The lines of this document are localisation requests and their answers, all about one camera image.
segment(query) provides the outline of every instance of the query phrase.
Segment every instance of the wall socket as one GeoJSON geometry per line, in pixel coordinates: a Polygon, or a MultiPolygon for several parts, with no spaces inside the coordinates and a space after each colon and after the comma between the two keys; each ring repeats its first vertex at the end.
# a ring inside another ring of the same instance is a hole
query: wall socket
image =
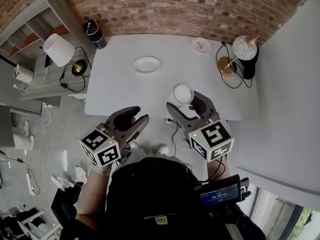
{"type": "Polygon", "coordinates": [[[52,105],[47,104],[47,103],[42,103],[42,107],[50,109],[50,108],[52,108],[52,105]]]}

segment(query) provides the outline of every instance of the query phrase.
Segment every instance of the white table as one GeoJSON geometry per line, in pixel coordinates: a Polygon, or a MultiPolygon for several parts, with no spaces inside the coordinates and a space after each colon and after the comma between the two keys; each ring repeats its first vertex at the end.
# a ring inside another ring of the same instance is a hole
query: white table
{"type": "MultiPolygon", "coordinates": [[[[259,113],[256,81],[253,80],[250,89],[244,84],[237,89],[229,88],[217,69],[215,55],[221,43],[210,40],[212,53],[203,55],[192,49],[192,39],[158,34],[110,37],[107,46],[95,53],[85,113],[110,116],[125,107],[140,106],[140,115],[169,118],[168,97],[173,87],[183,82],[209,97],[224,119],[256,118],[259,113]],[[151,74],[134,71],[133,63],[144,56],[158,58],[162,62],[161,69],[151,74]]],[[[218,58],[226,54],[223,48],[218,58]]],[[[226,79],[231,86],[239,84],[239,80],[236,76],[226,79]]],[[[189,117],[196,115],[187,106],[181,110],[189,117]]]]}

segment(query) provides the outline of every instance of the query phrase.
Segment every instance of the red brick wall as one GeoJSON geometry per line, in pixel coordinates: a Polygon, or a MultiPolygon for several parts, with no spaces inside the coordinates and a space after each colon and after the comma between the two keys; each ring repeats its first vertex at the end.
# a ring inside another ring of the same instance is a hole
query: red brick wall
{"type": "MultiPolygon", "coordinates": [[[[0,0],[0,31],[35,0],[0,0]]],[[[82,22],[105,36],[169,34],[232,42],[238,35],[269,39],[306,0],[68,0],[82,22]]]]}

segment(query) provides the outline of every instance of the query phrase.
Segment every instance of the small dish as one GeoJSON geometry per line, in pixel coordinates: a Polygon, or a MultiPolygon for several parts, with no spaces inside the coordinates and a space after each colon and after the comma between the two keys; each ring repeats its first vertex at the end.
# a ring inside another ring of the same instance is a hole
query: small dish
{"type": "Polygon", "coordinates": [[[191,46],[200,54],[209,54],[212,51],[211,43],[203,37],[195,37],[192,39],[191,46]]]}
{"type": "Polygon", "coordinates": [[[150,74],[161,68],[161,61],[155,57],[142,57],[133,63],[133,68],[140,74],[150,74]]]}

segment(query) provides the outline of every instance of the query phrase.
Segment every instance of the white lamp shade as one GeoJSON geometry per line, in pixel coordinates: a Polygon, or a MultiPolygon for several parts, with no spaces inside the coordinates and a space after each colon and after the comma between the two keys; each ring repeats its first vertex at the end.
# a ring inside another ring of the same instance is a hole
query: white lamp shade
{"type": "Polygon", "coordinates": [[[232,44],[234,55],[240,60],[249,61],[252,60],[257,54],[256,42],[248,43],[248,37],[246,35],[238,36],[232,44]]]}
{"type": "Polygon", "coordinates": [[[43,50],[58,67],[66,65],[75,54],[75,47],[58,34],[48,37],[43,50]]]}

